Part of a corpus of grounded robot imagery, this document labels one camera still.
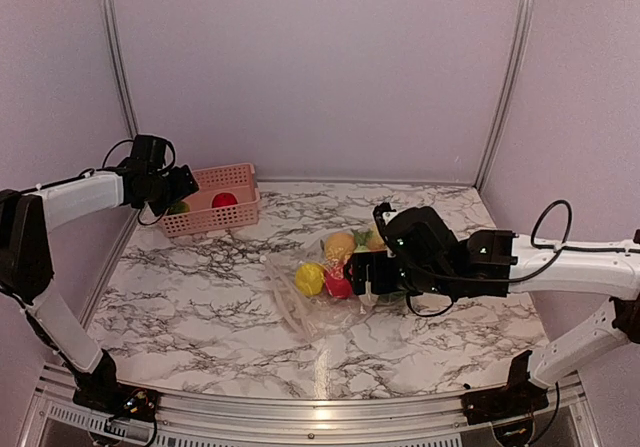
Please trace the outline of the green fake vegetable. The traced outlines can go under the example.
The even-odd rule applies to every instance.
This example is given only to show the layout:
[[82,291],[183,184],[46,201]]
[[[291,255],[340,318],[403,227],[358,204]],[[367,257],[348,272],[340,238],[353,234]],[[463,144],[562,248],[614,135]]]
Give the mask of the green fake vegetable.
[[191,208],[190,208],[188,203],[186,203],[184,201],[179,201],[179,202],[176,202],[174,205],[172,205],[168,209],[167,214],[168,215],[180,215],[180,214],[189,213],[190,210],[191,210]]

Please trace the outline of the yellow fake pear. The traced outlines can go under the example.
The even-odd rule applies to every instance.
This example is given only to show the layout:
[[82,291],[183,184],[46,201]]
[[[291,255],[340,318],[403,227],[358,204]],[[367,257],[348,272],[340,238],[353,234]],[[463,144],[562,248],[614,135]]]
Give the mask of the yellow fake pear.
[[294,282],[306,297],[319,295],[325,284],[325,269],[317,263],[304,263],[297,269]]

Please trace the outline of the clear zip top bag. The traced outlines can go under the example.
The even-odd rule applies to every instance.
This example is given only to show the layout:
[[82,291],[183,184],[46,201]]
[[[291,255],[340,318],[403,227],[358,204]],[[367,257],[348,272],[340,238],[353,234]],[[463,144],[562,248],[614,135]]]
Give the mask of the clear zip top bag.
[[344,273],[356,254],[387,253],[374,224],[325,232],[302,247],[270,253],[261,258],[275,304],[299,337],[312,342],[344,332],[378,307],[402,299],[399,293],[375,294],[365,282],[364,293],[353,291]]

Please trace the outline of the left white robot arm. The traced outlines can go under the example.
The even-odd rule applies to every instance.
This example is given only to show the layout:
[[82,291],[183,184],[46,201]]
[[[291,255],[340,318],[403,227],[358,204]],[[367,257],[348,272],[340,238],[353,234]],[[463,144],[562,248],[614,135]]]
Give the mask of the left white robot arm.
[[52,287],[49,235],[77,219],[122,206],[149,208],[161,217],[198,190],[189,167],[177,165],[170,141],[139,134],[129,143],[129,155],[116,166],[1,193],[1,292],[19,304],[76,377],[91,378],[86,393],[106,412],[125,405],[126,390],[114,380],[109,355]]

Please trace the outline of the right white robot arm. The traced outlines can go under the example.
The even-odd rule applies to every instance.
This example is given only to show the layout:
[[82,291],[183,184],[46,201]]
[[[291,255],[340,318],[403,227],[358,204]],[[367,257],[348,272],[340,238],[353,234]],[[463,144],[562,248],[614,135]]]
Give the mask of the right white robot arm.
[[544,348],[511,362],[495,397],[506,415],[529,404],[566,374],[639,341],[639,241],[571,244],[533,234],[483,229],[459,240],[431,207],[374,210],[384,248],[354,253],[343,273],[361,301],[401,293],[464,298],[541,291],[591,293],[606,301],[587,320]]

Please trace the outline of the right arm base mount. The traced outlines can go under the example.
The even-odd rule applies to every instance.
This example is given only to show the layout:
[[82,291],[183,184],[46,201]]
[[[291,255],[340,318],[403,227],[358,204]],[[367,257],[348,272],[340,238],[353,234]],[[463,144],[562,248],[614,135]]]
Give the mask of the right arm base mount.
[[549,406],[548,388],[540,388],[530,380],[531,355],[532,351],[526,350],[511,361],[504,385],[468,390],[461,396],[463,414],[469,425],[533,414]]

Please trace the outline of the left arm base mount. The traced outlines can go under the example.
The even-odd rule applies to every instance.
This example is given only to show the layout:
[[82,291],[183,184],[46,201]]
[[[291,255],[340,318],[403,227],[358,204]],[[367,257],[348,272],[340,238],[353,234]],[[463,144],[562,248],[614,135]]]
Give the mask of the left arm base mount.
[[82,372],[72,364],[68,369],[76,384],[73,395],[76,405],[109,414],[111,419],[127,418],[142,422],[156,419],[159,392],[119,382],[115,361],[107,351],[102,351],[102,357],[92,372]]

